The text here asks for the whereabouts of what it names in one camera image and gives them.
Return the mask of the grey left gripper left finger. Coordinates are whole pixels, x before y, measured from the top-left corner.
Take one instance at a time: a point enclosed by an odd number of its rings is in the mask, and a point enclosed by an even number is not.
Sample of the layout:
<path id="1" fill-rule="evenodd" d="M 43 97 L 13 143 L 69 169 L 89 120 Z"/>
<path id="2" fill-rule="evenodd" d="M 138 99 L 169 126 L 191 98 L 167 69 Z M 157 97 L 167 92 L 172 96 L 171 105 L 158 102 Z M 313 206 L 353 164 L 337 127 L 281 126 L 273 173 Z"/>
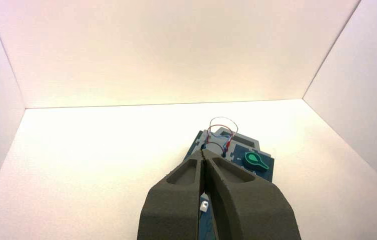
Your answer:
<path id="1" fill-rule="evenodd" d="M 137 239 L 198 239 L 203 160 L 201 151 L 194 152 L 148 191 Z"/>

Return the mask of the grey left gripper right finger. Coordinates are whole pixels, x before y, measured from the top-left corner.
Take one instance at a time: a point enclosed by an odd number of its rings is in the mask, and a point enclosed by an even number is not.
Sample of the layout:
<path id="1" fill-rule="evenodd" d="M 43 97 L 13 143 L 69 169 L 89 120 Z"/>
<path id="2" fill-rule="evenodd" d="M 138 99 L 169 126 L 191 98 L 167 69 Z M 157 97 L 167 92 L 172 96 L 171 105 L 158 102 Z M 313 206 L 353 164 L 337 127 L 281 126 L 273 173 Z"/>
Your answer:
<path id="1" fill-rule="evenodd" d="M 299 240 L 294 211 L 273 183 L 203 151 L 204 189 L 220 240 Z"/>

